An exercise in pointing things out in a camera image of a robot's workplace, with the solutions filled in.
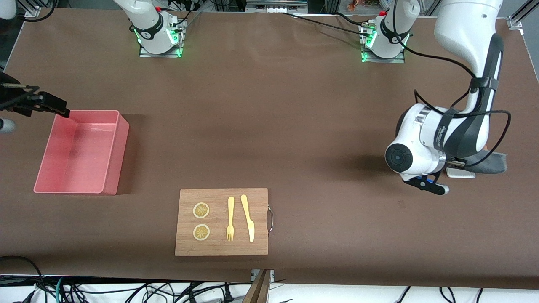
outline metal handle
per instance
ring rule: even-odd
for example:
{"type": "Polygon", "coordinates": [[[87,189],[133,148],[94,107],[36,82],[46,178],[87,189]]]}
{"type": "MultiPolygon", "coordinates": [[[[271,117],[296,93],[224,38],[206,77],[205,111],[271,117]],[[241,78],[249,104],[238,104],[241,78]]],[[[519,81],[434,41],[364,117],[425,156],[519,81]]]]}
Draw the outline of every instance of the metal handle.
{"type": "Polygon", "coordinates": [[[268,235],[269,235],[270,232],[273,230],[273,210],[271,209],[271,206],[269,204],[268,204],[268,211],[271,214],[271,226],[269,227],[269,230],[268,230],[268,235]]]}

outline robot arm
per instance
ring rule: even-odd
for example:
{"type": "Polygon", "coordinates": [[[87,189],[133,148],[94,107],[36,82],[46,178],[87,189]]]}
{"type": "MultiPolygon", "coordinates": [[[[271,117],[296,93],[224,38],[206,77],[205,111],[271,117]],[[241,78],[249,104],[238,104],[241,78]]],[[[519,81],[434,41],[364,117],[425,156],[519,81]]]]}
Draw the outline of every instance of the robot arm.
{"type": "Polygon", "coordinates": [[[139,43],[152,54],[162,54],[179,43],[178,18],[158,12],[151,0],[113,0],[127,14],[139,43]]]}
{"type": "Polygon", "coordinates": [[[372,21],[376,25],[377,34],[372,43],[366,44],[367,48],[380,58],[396,57],[402,50],[397,36],[406,43],[410,37],[410,29],[419,16],[419,9],[417,0],[393,2],[393,6],[385,17],[378,16],[372,21]]]}
{"type": "MultiPolygon", "coordinates": [[[[495,33],[495,20],[501,3],[502,0],[442,3],[436,39],[446,50],[464,58],[476,77],[470,83],[462,112],[441,107],[435,111],[425,104],[415,104],[401,116],[397,136],[386,149],[385,160],[405,183],[444,195],[449,188],[436,181],[446,165],[469,170],[466,166],[475,162],[467,163],[470,158],[480,159],[477,155],[488,153],[482,149],[488,139],[489,115],[481,112],[492,109],[497,90],[503,41],[495,33]]],[[[495,163],[495,167],[476,167],[477,172],[505,171],[505,156],[498,159],[500,163],[495,163]]]]}

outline white floor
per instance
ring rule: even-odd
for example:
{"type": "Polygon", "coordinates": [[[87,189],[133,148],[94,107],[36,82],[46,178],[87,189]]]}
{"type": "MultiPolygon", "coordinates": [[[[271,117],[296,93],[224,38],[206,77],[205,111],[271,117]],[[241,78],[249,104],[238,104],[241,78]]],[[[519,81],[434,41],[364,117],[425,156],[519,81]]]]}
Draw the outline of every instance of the white floor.
{"type": "MultiPolygon", "coordinates": [[[[199,288],[220,285],[222,283],[205,283],[199,288]]],[[[109,285],[83,285],[81,290],[85,291],[111,291],[130,289],[142,284],[109,284],[109,285]]],[[[176,293],[181,292],[187,283],[172,284],[176,293]]],[[[230,286],[233,297],[240,297],[247,293],[249,285],[230,286]]],[[[349,286],[349,285],[307,285],[307,284],[272,284],[269,292],[269,303],[282,303],[290,300],[290,303],[315,303],[315,302],[335,302],[335,303],[395,303],[404,291],[404,286],[349,286]]],[[[0,287],[0,303],[12,303],[23,301],[33,290],[32,286],[0,287]]],[[[457,303],[476,303],[478,288],[453,288],[457,303]]],[[[124,303],[132,292],[121,292],[113,294],[86,294],[86,299],[90,303],[124,303]]],[[[132,300],[132,303],[143,301],[144,292],[140,292],[132,300]]],[[[150,297],[148,303],[172,302],[172,297],[154,295],[150,297]]],[[[198,303],[216,302],[222,298],[219,289],[201,294],[196,297],[198,303]]],[[[38,291],[32,298],[32,303],[44,302],[43,291],[38,291]]],[[[49,302],[56,300],[49,295],[49,302]]],[[[490,289],[483,291],[480,303],[539,303],[539,290],[508,290],[490,289]]],[[[437,287],[412,287],[403,303],[447,303],[440,295],[437,287]]]]}

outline black cable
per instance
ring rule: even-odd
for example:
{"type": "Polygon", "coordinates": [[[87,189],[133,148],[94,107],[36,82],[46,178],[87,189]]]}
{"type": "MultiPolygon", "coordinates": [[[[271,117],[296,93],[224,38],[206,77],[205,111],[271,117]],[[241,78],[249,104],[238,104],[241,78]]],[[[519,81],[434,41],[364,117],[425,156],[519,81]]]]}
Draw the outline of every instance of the black cable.
{"type": "Polygon", "coordinates": [[[179,8],[178,4],[176,3],[176,1],[171,1],[172,3],[174,3],[174,6],[178,8],[178,11],[182,11],[181,8],[179,8]]]}
{"type": "Polygon", "coordinates": [[[77,285],[75,285],[74,288],[75,288],[75,295],[77,296],[77,299],[79,299],[79,302],[81,302],[81,303],[89,303],[86,300],[86,296],[84,295],[84,293],[81,292],[79,287],[77,285]]]}
{"type": "Polygon", "coordinates": [[[346,21],[348,21],[348,22],[350,22],[350,23],[352,23],[352,24],[354,24],[354,25],[358,25],[358,26],[361,26],[361,24],[362,24],[363,22],[369,21],[369,20],[367,19],[367,20],[362,21],[362,22],[356,22],[356,21],[354,21],[354,20],[348,18],[348,16],[346,16],[345,14],[340,13],[340,12],[338,12],[338,11],[334,12],[333,15],[339,15],[339,16],[343,17],[344,20],[346,20],[346,21]]]}
{"type": "Polygon", "coordinates": [[[469,91],[466,91],[462,96],[460,96],[453,104],[451,104],[451,107],[455,107],[462,99],[464,99],[466,96],[468,96],[469,91]]]}
{"type": "MultiPolygon", "coordinates": [[[[238,282],[238,283],[228,283],[229,286],[231,285],[251,285],[252,283],[241,283],[241,282],[238,282]]],[[[203,289],[200,289],[200,290],[196,290],[193,292],[193,295],[190,295],[187,299],[185,299],[184,301],[182,301],[182,303],[187,303],[191,298],[194,298],[196,297],[197,295],[201,294],[201,293],[204,293],[204,292],[207,292],[207,291],[210,291],[210,290],[214,290],[216,288],[221,288],[225,286],[224,284],[222,285],[216,285],[216,286],[208,286],[206,288],[203,288],[203,289]]]]}
{"type": "MultiPolygon", "coordinates": [[[[441,115],[444,114],[444,112],[442,112],[439,109],[435,108],[430,103],[428,103],[423,97],[421,97],[421,95],[417,92],[416,89],[414,89],[414,95],[416,96],[416,98],[419,98],[431,110],[433,110],[433,111],[435,111],[435,112],[437,112],[438,114],[441,114],[441,115]]],[[[508,111],[502,110],[502,109],[498,109],[498,110],[486,111],[486,112],[471,112],[471,113],[467,113],[467,114],[455,114],[455,116],[453,116],[455,119],[457,119],[457,118],[465,118],[465,117],[472,117],[472,116],[482,116],[482,115],[488,115],[488,114],[500,114],[500,113],[507,115],[506,125],[503,128],[503,131],[502,131],[502,134],[500,135],[500,138],[498,139],[496,144],[492,147],[492,149],[487,153],[487,155],[485,157],[483,157],[482,159],[480,159],[479,161],[477,161],[475,163],[466,164],[466,165],[464,165],[464,167],[476,166],[479,163],[486,160],[488,157],[490,157],[490,155],[492,155],[492,153],[496,150],[496,148],[498,148],[498,146],[503,141],[503,138],[505,137],[505,135],[507,133],[507,130],[509,129],[509,125],[511,124],[511,113],[508,112],[508,111]]]]}
{"type": "Polygon", "coordinates": [[[404,297],[406,296],[406,294],[408,293],[408,291],[411,288],[412,288],[412,286],[407,286],[406,289],[404,290],[403,294],[400,295],[400,299],[395,303],[402,303],[402,301],[404,300],[404,297]]]}
{"type": "Polygon", "coordinates": [[[304,18],[304,17],[301,17],[301,16],[296,16],[296,15],[293,15],[293,14],[287,13],[287,12],[283,12],[282,14],[288,15],[288,16],[292,16],[292,17],[295,17],[295,18],[299,18],[299,19],[302,19],[302,20],[305,20],[305,21],[313,22],[313,23],[316,23],[316,24],[320,24],[320,25],[332,27],[332,28],[334,28],[334,29],[338,29],[338,30],[341,30],[341,31],[351,32],[351,33],[354,33],[354,34],[357,34],[357,35],[360,35],[360,36],[368,36],[368,35],[369,35],[369,34],[367,34],[367,33],[362,33],[362,32],[358,32],[358,31],[348,30],[348,29],[344,29],[344,28],[342,28],[342,27],[338,27],[338,26],[335,26],[335,25],[331,25],[331,24],[327,24],[327,23],[323,23],[323,22],[318,22],[318,21],[316,21],[316,20],[304,18]]]}
{"type": "Polygon", "coordinates": [[[483,288],[480,288],[479,292],[477,293],[477,297],[475,298],[475,303],[479,303],[479,298],[481,297],[482,293],[483,293],[483,288]]]}
{"type": "Polygon", "coordinates": [[[129,297],[126,299],[125,303],[130,303],[135,298],[136,294],[138,294],[143,288],[150,285],[150,283],[145,283],[141,287],[137,288],[129,297]]]}
{"type": "Polygon", "coordinates": [[[186,289],[184,289],[183,292],[181,292],[178,295],[178,297],[172,303],[179,302],[184,296],[186,296],[188,293],[192,292],[193,289],[200,286],[201,284],[202,284],[202,282],[191,282],[191,284],[186,289]]]}
{"type": "Polygon", "coordinates": [[[216,3],[216,2],[214,2],[214,1],[212,1],[212,0],[208,0],[208,1],[210,1],[210,2],[213,3],[214,5],[218,5],[218,6],[221,6],[221,7],[223,7],[223,8],[225,8],[225,6],[230,6],[230,1],[229,1],[227,4],[219,4],[219,3],[216,3]]]}
{"type": "Polygon", "coordinates": [[[64,299],[63,302],[69,303],[69,300],[68,300],[67,295],[66,295],[66,291],[65,291],[62,284],[60,284],[60,289],[59,290],[60,290],[60,292],[59,292],[60,297],[64,299]]]}
{"type": "Polygon", "coordinates": [[[229,287],[228,283],[226,283],[226,282],[225,282],[225,290],[223,292],[223,301],[224,301],[224,303],[229,303],[229,302],[234,301],[234,297],[230,293],[230,287],[229,287]]]}
{"type": "MultiPolygon", "coordinates": [[[[155,287],[155,286],[148,285],[148,287],[151,288],[154,291],[157,291],[157,287],[155,287]]],[[[166,292],[164,290],[159,290],[159,292],[162,292],[162,293],[167,294],[167,295],[171,295],[173,297],[176,296],[176,293],[174,293],[174,290],[172,291],[172,293],[166,292]]]]}
{"type": "Polygon", "coordinates": [[[170,283],[165,283],[165,284],[159,286],[158,288],[156,288],[155,290],[153,290],[151,293],[148,292],[148,291],[146,290],[146,293],[148,294],[148,297],[146,298],[146,300],[142,300],[142,303],[148,303],[148,300],[150,299],[150,297],[151,297],[152,295],[157,294],[157,292],[158,292],[159,290],[161,290],[162,288],[164,288],[164,287],[167,286],[168,284],[170,284],[170,283]]]}
{"type": "MultiPolygon", "coordinates": [[[[395,3],[393,4],[394,8],[397,7],[397,1],[398,0],[395,0],[395,3]]],[[[416,52],[416,51],[410,49],[408,46],[406,46],[402,42],[402,39],[400,38],[399,34],[397,33],[397,26],[395,25],[395,12],[393,12],[393,33],[395,33],[395,37],[397,38],[397,41],[399,41],[399,43],[402,45],[402,47],[404,47],[407,51],[409,51],[409,52],[411,52],[411,53],[413,53],[415,55],[421,56],[421,57],[439,59],[439,60],[443,60],[443,61],[447,61],[447,62],[457,64],[458,66],[462,67],[466,72],[468,72],[468,74],[470,74],[472,76],[472,78],[475,78],[475,74],[472,72],[472,70],[470,70],[466,65],[464,65],[464,64],[462,64],[462,63],[460,63],[460,62],[458,62],[456,60],[453,60],[451,58],[446,58],[446,57],[434,56],[434,55],[431,55],[431,54],[423,54],[423,53],[420,53],[420,52],[416,52]]]]}
{"type": "Polygon", "coordinates": [[[453,300],[450,300],[448,297],[445,296],[443,287],[439,288],[441,296],[444,297],[444,299],[448,303],[457,303],[457,301],[455,300],[455,295],[453,294],[453,291],[451,290],[451,287],[446,287],[446,288],[449,290],[449,294],[451,295],[451,299],[453,299],[453,300]]]}
{"type": "Polygon", "coordinates": [[[162,294],[162,293],[155,293],[156,295],[160,295],[162,296],[163,298],[165,298],[165,303],[168,303],[168,298],[166,295],[162,294]]]}
{"type": "Polygon", "coordinates": [[[54,12],[54,9],[56,8],[56,6],[58,6],[58,2],[60,2],[60,0],[54,0],[54,2],[52,3],[51,10],[49,11],[49,13],[44,15],[42,18],[26,19],[25,17],[18,17],[18,19],[22,20],[22,21],[26,21],[26,22],[40,22],[40,21],[43,21],[43,20],[49,18],[52,15],[52,13],[54,12]]]}
{"type": "MultiPolygon", "coordinates": [[[[37,275],[39,277],[39,280],[41,281],[41,284],[42,284],[43,288],[44,289],[47,288],[47,285],[45,284],[45,280],[43,280],[43,275],[41,274],[41,271],[37,267],[36,263],[34,263],[32,260],[30,260],[27,257],[22,257],[22,256],[1,256],[0,257],[0,261],[6,261],[6,260],[22,260],[22,261],[25,261],[27,263],[30,263],[30,265],[32,265],[32,267],[36,270],[37,275]]],[[[45,303],[47,303],[48,301],[49,301],[49,296],[45,292],[45,303]]]]}
{"type": "Polygon", "coordinates": [[[32,291],[31,293],[29,293],[26,298],[24,298],[23,302],[22,303],[31,303],[32,302],[32,297],[33,295],[36,293],[36,291],[32,291]]]}
{"type": "Polygon", "coordinates": [[[225,298],[226,298],[226,293],[225,293],[225,291],[223,290],[223,288],[222,288],[222,287],[219,287],[219,289],[220,289],[220,290],[221,290],[221,292],[223,293],[223,301],[224,301],[224,300],[225,300],[225,298]]]}
{"type": "Polygon", "coordinates": [[[118,292],[129,292],[129,291],[136,291],[137,288],[129,288],[126,290],[116,290],[116,291],[104,291],[104,292],[90,292],[90,291],[84,291],[84,290],[78,290],[81,293],[89,293],[89,294],[106,294],[106,293],[118,293],[118,292]]]}
{"type": "Polygon", "coordinates": [[[73,285],[70,285],[70,297],[71,297],[71,302],[75,303],[75,299],[73,298],[73,285]]]}
{"type": "Polygon", "coordinates": [[[174,292],[174,288],[172,288],[172,284],[169,283],[169,288],[170,288],[170,291],[172,292],[172,301],[174,301],[174,297],[176,295],[176,293],[174,292]]]}
{"type": "Polygon", "coordinates": [[[184,22],[185,20],[187,20],[187,17],[189,17],[189,14],[191,14],[191,10],[187,12],[187,15],[185,15],[185,17],[183,19],[181,19],[180,21],[178,21],[177,23],[173,23],[172,26],[176,26],[178,24],[180,24],[181,22],[184,22]]]}

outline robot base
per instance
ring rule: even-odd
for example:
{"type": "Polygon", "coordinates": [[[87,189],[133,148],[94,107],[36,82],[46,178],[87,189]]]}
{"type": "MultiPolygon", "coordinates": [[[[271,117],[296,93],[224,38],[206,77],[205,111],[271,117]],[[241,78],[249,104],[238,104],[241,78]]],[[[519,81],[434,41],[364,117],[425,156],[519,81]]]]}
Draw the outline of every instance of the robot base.
{"type": "Polygon", "coordinates": [[[370,36],[361,36],[360,35],[360,44],[361,44],[361,62],[376,62],[376,63],[404,63],[404,51],[401,50],[400,53],[394,58],[385,59],[380,58],[375,55],[372,50],[367,47],[368,43],[376,39],[377,33],[374,30],[373,20],[369,22],[364,22],[362,25],[358,26],[358,29],[361,33],[368,33],[370,36]]]}
{"type": "Polygon", "coordinates": [[[178,39],[178,43],[174,45],[171,49],[169,49],[167,52],[162,54],[152,54],[149,53],[144,49],[144,47],[140,47],[139,49],[139,57],[142,58],[181,58],[183,55],[183,44],[185,42],[185,30],[187,28],[187,21],[181,22],[178,24],[175,28],[172,28],[173,30],[179,30],[178,33],[172,34],[174,38],[178,39]]]}

